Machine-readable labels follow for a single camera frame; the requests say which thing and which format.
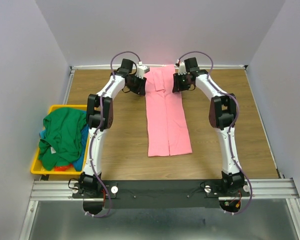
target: wall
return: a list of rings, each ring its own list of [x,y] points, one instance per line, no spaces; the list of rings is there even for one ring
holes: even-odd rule
[[[36,0],[71,66],[109,64],[126,50],[147,64],[193,50],[218,65],[249,64],[284,1]]]
[[[300,194],[300,0],[286,1],[247,73],[278,169]]]
[[[48,107],[61,103],[68,64],[34,0],[0,1],[0,240],[19,238],[30,165]]]

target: red cloth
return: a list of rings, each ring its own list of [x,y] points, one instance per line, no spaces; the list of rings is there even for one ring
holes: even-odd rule
[[[149,157],[192,153],[181,93],[172,93],[174,73],[175,67],[168,65],[145,75]]]

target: wooden floor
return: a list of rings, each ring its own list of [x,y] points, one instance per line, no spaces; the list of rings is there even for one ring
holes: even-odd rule
[[[76,70],[67,104],[87,104],[100,91],[109,70]],[[213,80],[240,105],[235,126],[239,161],[250,178],[278,178],[258,112],[242,69],[214,70]],[[215,130],[208,121],[210,102],[199,90],[182,92],[192,154],[148,157],[145,98],[120,92],[114,100],[114,121],[102,155],[102,178],[107,180],[217,179],[222,157]]]

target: green cloth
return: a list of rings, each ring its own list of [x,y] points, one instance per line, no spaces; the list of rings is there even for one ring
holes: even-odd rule
[[[58,108],[43,119],[46,135],[39,142],[39,159],[46,170],[78,160],[82,152],[81,130],[86,124],[86,114],[70,107]]]

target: yellow plastic bin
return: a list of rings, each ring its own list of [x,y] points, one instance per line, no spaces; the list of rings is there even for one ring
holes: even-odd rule
[[[60,109],[60,108],[73,108],[73,109],[79,109],[79,110],[86,111],[87,110],[87,105],[52,105],[49,109],[48,114],[53,112],[54,110],[57,110],[57,109]],[[83,160],[83,165],[82,166],[84,166],[86,164],[88,146],[89,146],[89,136],[88,136],[88,140],[86,142],[85,154],[84,154],[84,160]],[[42,166],[42,162],[38,159],[39,152],[40,152],[40,149],[38,147],[36,152],[35,152],[34,159],[33,159],[32,166],[31,166],[31,173],[32,174],[40,174],[40,175],[48,175],[48,174],[49,175],[80,175],[82,173],[82,170],[81,171],[76,171],[73,166],[70,167],[69,169],[67,169],[66,171],[55,171],[54,169],[51,170],[51,171],[48,171]]]

